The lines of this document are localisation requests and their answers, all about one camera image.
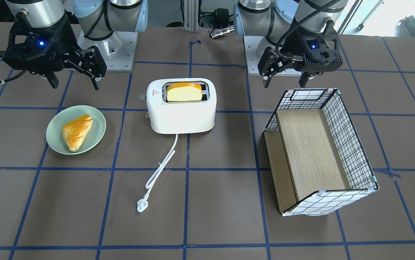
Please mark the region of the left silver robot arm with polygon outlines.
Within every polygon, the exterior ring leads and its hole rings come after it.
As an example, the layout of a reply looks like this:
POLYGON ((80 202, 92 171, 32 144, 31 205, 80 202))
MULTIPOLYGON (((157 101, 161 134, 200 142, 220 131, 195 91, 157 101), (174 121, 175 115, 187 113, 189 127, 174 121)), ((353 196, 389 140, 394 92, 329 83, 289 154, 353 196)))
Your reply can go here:
POLYGON ((238 35, 263 36, 266 45, 258 73, 267 88, 273 76, 287 69, 301 72, 300 87, 343 65, 341 41, 334 29, 346 0, 240 0, 235 5, 238 35))

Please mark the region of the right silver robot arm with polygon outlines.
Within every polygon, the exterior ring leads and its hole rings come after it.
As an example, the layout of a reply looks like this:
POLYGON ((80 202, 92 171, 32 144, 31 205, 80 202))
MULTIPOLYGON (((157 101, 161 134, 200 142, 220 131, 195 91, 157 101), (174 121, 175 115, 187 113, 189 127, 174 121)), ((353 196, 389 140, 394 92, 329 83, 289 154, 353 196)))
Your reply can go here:
POLYGON ((7 0, 16 18, 3 61, 58 87, 55 72, 72 69, 91 79, 94 89, 111 61, 129 59, 123 35, 148 26, 146 0, 74 0, 73 11, 82 27, 79 44, 67 11, 59 0, 7 0))

